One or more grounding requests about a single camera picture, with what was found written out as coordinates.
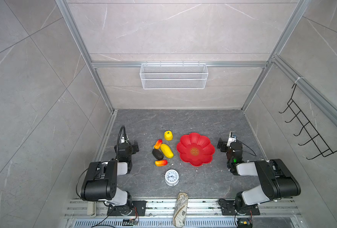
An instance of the white clock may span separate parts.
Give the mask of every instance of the white clock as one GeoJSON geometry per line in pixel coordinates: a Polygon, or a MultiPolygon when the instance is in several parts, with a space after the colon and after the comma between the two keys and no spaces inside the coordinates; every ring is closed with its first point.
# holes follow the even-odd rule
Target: white clock
{"type": "Polygon", "coordinates": [[[169,171],[166,172],[165,174],[165,181],[166,184],[170,185],[170,186],[175,186],[177,185],[177,183],[179,183],[179,173],[174,170],[174,169],[170,169],[169,171]]]}

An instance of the mesh basket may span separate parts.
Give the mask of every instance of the mesh basket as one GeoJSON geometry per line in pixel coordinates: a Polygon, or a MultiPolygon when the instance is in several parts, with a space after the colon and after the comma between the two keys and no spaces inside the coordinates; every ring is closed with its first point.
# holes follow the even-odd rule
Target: mesh basket
{"type": "Polygon", "coordinates": [[[143,89],[204,89],[208,69],[203,63],[145,63],[143,89]]]}

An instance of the white zip tie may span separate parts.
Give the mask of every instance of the white zip tie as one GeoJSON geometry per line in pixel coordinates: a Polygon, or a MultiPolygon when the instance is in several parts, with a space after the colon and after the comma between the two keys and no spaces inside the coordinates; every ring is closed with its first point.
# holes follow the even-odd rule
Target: white zip tie
{"type": "Polygon", "coordinates": [[[299,80],[299,79],[301,79],[301,78],[303,78],[303,77],[298,77],[298,79],[294,82],[294,84],[296,84],[297,83],[297,81],[299,80]]]}

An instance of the red flower-shaped bowl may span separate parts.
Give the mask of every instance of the red flower-shaped bowl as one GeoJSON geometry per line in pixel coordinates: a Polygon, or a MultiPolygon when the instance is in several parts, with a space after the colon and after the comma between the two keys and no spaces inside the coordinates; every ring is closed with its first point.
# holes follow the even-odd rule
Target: red flower-shaped bowl
{"type": "Polygon", "coordinates": [[[210,139],[198,133],[183,135],[176,146],[180,153],[180,158],[184,162],[190,162],[193,166],[201,166],[203,163],[210,163],[215,152],[210,139]]]}

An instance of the clock face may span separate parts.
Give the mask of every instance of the clock face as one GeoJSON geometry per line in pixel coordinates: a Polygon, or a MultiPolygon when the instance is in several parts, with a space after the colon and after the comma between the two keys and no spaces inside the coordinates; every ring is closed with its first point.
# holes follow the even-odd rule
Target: clock face
{"type": "Polygon", "coordinates": [[[170,171],[170,172],[166,173],[166,178],[170,182],[175,182],[177,180],[178,176],[177,176],[176,172],[170,171]]]}

